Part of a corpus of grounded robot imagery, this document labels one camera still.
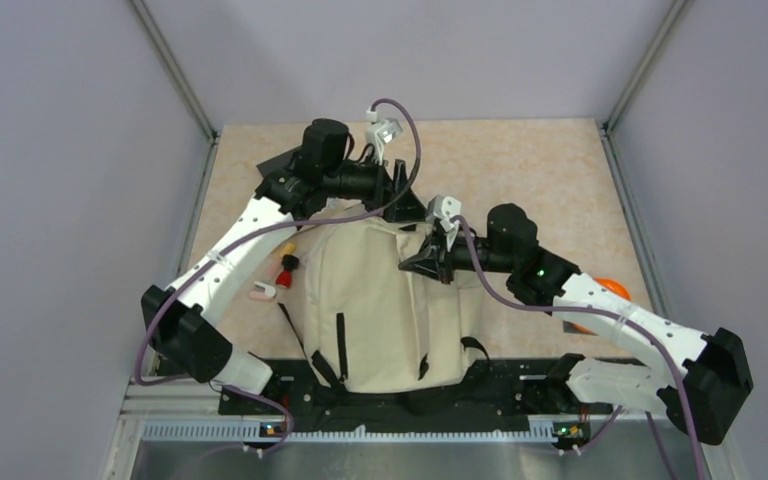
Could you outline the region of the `cream canvas backpack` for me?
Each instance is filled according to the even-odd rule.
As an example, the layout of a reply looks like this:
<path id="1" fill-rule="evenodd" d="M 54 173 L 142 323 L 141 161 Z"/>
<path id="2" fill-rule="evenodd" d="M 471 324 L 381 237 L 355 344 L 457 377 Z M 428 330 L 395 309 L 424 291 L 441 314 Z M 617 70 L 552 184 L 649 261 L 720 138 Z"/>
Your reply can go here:
<path id="1" fill-rule="evenodd" d="M 300 233 L 288 310 L 316 384 L 356 394 L 456 385 L 478 360 L 485 291 L 475 273 L 443 284 L 402 271 L 431 228 L 357 220 L 360 204 L 324 213 L 338 224 Z"/>

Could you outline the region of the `black hardcover book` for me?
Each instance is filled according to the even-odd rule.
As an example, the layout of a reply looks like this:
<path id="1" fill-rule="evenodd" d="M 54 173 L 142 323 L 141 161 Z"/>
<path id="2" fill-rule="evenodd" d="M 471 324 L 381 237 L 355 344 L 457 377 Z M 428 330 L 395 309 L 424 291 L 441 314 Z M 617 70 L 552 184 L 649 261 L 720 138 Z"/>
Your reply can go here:
<path id="1" fill-rule="evenodd" d="M 290 150 L 287 150 L 283 153 L 280 153 L 266 161 L 263 161 L 256 165 L 256 169 L 259 172 L 259 174 L 265 178 L 267 175 L 269 175 L 271 172 L 286 168 L 288 167 L 298 152 L 299 148 L 293 148 Z"/>

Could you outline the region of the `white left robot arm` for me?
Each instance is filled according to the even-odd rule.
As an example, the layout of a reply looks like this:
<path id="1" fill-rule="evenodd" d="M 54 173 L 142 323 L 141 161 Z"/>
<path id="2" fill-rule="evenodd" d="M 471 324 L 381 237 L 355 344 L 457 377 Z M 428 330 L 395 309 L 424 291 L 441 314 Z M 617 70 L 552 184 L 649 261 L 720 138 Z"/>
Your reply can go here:
<path id="1" fill-rule="evenodd" d="M 407 195 L 416 170 L 404 163 L 388 173 L 385 146 L 402 132 L 393 118 L 371 119 L 359 160 L 347 156 L 353 138 L 346 124 L 316 119 L 300 146 L 285 153 L 286 164 L 269 171 L 244 211 L 224 236 L 186 274 L 167 287 L 151 286 L 142 296 L 146 321 L 142 350 L 152 348 L 199 383 L 216 382 L 242 391 L 257 413 L 279 404 L 273 371 L 235 347 L 218 330 L 224 312 L 267 256 L 303 226 L 319 225 L 317 213 L 331 198 L 359 200 L 365 216 L 382 214 Z"/>

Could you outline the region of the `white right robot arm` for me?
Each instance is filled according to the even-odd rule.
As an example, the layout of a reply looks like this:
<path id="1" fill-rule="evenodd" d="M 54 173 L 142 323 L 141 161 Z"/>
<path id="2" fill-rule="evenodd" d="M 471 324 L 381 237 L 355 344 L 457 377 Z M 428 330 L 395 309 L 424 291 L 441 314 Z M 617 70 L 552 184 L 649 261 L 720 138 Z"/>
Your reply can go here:
<path id="1" fill-rule="evenodd" d="M 611 291 L 542 247 L 537 225 L 515 204 L 489 211 L 485 236 L 475 235 L 450 206 L 428 221 L 431 231 L 400 270 L 441 283 L 452 281 L 458 270 L 503 273 L 514 297 L 504 304 L 576 324 L 634 358 L 623 364 L 565 355 L 546 385 L 554 409 L 622 405 L 663 414 L 703 444 L 723 443 L 754 388 L 739 335 L 682 326 Z"/>

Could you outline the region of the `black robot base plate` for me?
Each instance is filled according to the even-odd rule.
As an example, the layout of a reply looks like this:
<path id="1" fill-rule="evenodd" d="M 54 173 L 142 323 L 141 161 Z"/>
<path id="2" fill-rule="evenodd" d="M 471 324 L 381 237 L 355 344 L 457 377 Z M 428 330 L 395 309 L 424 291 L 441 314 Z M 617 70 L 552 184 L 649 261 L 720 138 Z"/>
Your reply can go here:
<path id="1" fill-rule="evenodd" d="M 525 431 L 539 415 L 584 420 L 609 407 L 579 402 L 548 373 L 553 359 L 491 359 L 473 363 L 455 386 L 399 394 L 338 394 L 323 386 L 304 360 L 274 359 L 275 373 L 264 390 L 267 404 L 221 391 L 218 411 L 225 416 L 276 413 L 282 405 L 294 430 L 370 433 L 482 433 Z"/>

